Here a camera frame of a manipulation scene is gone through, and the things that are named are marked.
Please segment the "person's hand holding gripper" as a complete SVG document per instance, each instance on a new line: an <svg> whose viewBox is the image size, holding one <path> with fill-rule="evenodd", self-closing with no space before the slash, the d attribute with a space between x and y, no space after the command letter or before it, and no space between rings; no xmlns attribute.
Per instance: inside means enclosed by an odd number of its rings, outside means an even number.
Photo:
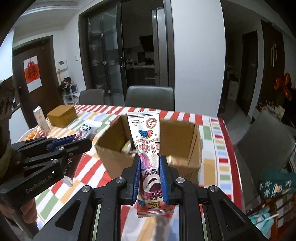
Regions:
<svg viewBox="0 0 296 241"><path fill-rule="evenodd" d="M3 201L0 204L1 213L8 219L13 220L14 209L6 206ZM25 223L34 223L37 221L36 201L33 198L21 207L22 217Z"/></svg>

